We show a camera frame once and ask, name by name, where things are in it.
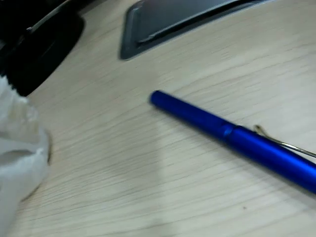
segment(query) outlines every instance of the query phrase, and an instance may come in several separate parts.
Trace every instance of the gray trackpad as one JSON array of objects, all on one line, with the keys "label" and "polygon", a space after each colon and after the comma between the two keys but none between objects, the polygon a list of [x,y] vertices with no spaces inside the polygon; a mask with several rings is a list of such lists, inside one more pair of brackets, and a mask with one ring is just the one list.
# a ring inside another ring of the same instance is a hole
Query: gray trackpad
[{"label": "gray trackpad", "polygon": [[139,13],[137,41],[155,35],[205,12],[239,0],[144,0]]}]

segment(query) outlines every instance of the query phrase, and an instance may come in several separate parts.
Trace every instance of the pen cap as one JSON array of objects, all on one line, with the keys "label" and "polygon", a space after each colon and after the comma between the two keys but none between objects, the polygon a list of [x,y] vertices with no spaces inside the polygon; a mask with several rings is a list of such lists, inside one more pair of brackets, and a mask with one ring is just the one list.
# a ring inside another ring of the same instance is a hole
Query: pen cap
[{"label": "pen cap", "polygon": [[316,193],[315,163],[242,126],[236,126],[226,142],[253,161]]}]

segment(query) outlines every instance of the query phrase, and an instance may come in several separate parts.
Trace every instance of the pen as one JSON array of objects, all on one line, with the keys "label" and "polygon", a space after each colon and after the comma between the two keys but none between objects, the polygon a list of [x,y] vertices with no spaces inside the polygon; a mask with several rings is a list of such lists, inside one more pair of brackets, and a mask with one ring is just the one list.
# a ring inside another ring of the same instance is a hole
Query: pen
[{"label": "pen", "polygon": [[154,91],[150,102],[316,194],[315,163],[243,126],[226,121],[162,91]]}]

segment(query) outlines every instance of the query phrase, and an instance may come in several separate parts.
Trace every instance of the wood grain texture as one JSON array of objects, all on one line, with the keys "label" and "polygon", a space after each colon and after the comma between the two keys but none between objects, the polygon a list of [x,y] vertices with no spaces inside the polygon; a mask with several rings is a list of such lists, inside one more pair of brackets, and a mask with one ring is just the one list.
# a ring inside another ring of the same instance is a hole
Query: wood grain texture
[{"label": "wood grain texture", "polygon": [[315,236],[313,195],[148,104],[163,89],[316,151],[315,0],[268,2],[120,61],[133,2],[84,10],[79,43],[30,96],[51,172],[9,236]]}]

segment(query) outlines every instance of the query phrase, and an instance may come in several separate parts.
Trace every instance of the desk surface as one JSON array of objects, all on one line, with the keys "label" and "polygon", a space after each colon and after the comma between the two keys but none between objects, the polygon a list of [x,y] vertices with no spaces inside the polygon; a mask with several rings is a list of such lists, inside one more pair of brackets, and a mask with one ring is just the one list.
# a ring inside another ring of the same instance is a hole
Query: desk surface
[{"label": "desk surface", "polygon": [[316,198],[148,104],[156,89],[316,151],[316,2],[276,0],[118,60],[133,0],[96,1],[30,100],[49,177],[11,237],[315,236]]}]

